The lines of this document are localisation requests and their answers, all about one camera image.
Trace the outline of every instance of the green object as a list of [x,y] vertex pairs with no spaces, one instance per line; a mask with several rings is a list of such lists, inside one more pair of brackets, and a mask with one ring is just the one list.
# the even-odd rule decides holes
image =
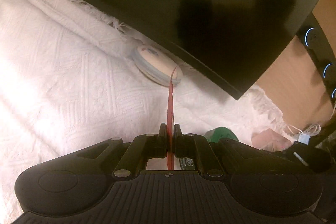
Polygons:
[[221,138],[229,138],[239,142],[237,136],[226,127],[217,127],[213,130],[205,133],[204,137],[208,140],[208,142],[218,143]]

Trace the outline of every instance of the white blanket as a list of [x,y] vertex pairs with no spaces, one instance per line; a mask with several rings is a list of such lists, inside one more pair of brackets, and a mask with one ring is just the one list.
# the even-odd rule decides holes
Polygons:
[[[1,224],[22,213],[14,183],[25,169],[166,122],[168,89],[139,72],[130,53],[140,42],[107,18],[80,1],[0,0]],[[224,126],[246,144],[267,128],[282,133],[282,113],[259,87],[235,101],[185,68],[174,90],[184,133]]]

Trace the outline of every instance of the wooden desk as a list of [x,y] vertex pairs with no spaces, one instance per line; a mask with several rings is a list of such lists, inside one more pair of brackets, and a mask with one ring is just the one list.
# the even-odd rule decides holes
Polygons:
[[[336,0],[319,0],[313,13],[336,53]],[[283,112],[283,119],[298,128],[329,120],[332,105],[322,78],[304,46],[295,37],[257,81]]]

